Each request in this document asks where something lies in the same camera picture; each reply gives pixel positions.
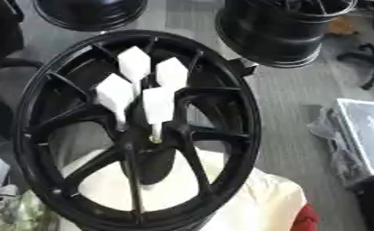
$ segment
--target rim spoke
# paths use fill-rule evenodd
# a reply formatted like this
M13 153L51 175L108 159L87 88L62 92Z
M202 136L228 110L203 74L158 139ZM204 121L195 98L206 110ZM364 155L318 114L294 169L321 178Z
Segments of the rim spoke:
M210 180L208 179L207 173L202 166L200 157L191 140L185 142L181 153L184 155L187 162L190 164L192 171L198 181L198 186L201 195L210 194Z
M73 83L71 80L63 77L62 75L58 74L58 73L55 73L55 72L50 72L47 74L48 78L51 79L51 80L58 80L64 84L66 84L67 86L69 86L70 88L72 88L75 92L76 92L76 95L78 95L78 97L83 101L83 102L87 102L89 101L90 99L90 95L88 93L86 93L86 91L84 91L83 89L81 89L79 86L77 86L75 83Z
M149 54L154 49L154 45L159 41L158 37L154 37L149 40L149 43L144 47L144 52Z
M111 51L105 49L104 47L100 46L100 45L97 45L97 44L93 44L91 45L91 48L93 51L97 52L101 58L109 63L113 63L115 64L116 66L118 65L118 62L117 62L117 56L112 53Z
M192 62L190 62L190 65L189 65L189 75L188 75L188 77L190 77L190 75L192 74L192 72L195 70L195 67L197 66L197 63L198 63L199 59L203 55L204 55L203 51L197 51L197 53L195 54L194 58L192 58Z
M191 125L193 141L224 141L227 143L248 143L249 134L228 133L210 127Z
M110 137L115 135L112 131L116 125L115 117L102 105L83 104L69 111L57 115L47 121L29 129L32 137L37 139L47 137L53 131L67 125L79 122L93 121L101 124Z
M189 104L200 103L202 100L223 99L222 103L240 100L239 88L184 88L176 93L175 109L176 114L186 120Z
M126 171L129 180L129 187L131 189L132 197L132 214L136 223L143 223L144 205L141 196L141 185L139 180L139 170L136 163L136 153L133 151L125 151Z
M240 97L239 88L184 88L176 93L176 102L183 102L189 104L194 100L207 97L223 97L230 99L237 99Z
M63 182L63 193L69 196L76 196L79 194L78 186L85 180L89 175L94 172L108 166L110 163L116 161L123 161L123 157L118 155L118 151L115 145L111 146L98 156L94 157L90 161L80 166L77 170L72 172Z

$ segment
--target black alloy wheel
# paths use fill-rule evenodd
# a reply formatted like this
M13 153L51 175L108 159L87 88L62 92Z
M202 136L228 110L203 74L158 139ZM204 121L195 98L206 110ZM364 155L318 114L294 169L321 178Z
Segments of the black alloy wheel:
M95 86L109 73L121 75L117 55L132 46L144 49L156 64L171 57L189 67L188 87L176 92L174 120L164 123L162 143L151 143L151 128L141 110L141 98L127 109L128 127L116 130L114 115L95 103ZM143 88L157 86L154 71ZM191 125L188 106L205 114L214 127ZM113 145L63 177L50 136L68 125L95 122ZM58 55L33 77L14 121L14 150L23 175L49 208L84 230L167 231L197 230L228 202L245 183L257 159L261 122L251 90L229 62L208 47L165 32L112 32L80 42ZM210 183L194 149L198 141L220 141L228 160ZM144 211L141 198L141 159L178 150L189 163L199 185L194 198L156 211ZM107 208L78 191L90 174L121 162L127 168L132 211Z
M147 0L33 0L48 23L80 32L114 30L136 20Z

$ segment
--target white foam block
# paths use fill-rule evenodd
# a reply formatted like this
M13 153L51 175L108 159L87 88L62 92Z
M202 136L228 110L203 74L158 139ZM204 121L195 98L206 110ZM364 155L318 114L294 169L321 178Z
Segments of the white foam block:
M140 81L151 72L151 58L144 51L134 46L117 56L119 69L140 93Z
M144 110L150 125L173 120L174 92L165 87L145 89Z
M156 65L157 82L174 91L186 87L188 75L188 69L177 58L171 58Z
M116 74L110 74L96 87L98 102L112 111L119 125L126 122L126 108L134 101L132 84Z

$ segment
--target chair leg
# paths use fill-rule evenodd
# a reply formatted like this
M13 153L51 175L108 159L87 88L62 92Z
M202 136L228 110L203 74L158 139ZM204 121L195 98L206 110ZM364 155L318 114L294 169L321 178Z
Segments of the chair leg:
M344 61L344 60L348 60L348 59L355 59L355 60L363 60L363 61L366 61L370 64L374 64L374 58L372 58L371 56L366 55L366 54L348 52L348 53L343 53L341 55L338 55L336 58L339 61Z
M371 43L364 43L364 44L361 44L361 45L359 46L359 50L360 50L360 51L370 50L372 56L374 57L374 45L371 44Z
M372 74L371 78L363 85L360 87L364 90L369 90L374 86L374 73Z
M0 60L0 69L2 68L14 68L14 67L32 67L40 69L42 67L42 62L34 60L26 60L19 58L4 58Z

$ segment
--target office chair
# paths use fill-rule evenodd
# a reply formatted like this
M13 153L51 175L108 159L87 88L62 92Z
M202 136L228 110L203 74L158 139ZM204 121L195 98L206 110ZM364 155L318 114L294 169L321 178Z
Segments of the office chair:
M0 69L10 67L40 68L42 63L35 60L20 58L7 58L15 51L23 49L23 33L20 23L24 16L20 7L14 0L0 0ZM5 104L0 95L0 135L10 138L10 125L13 120L13 111Z

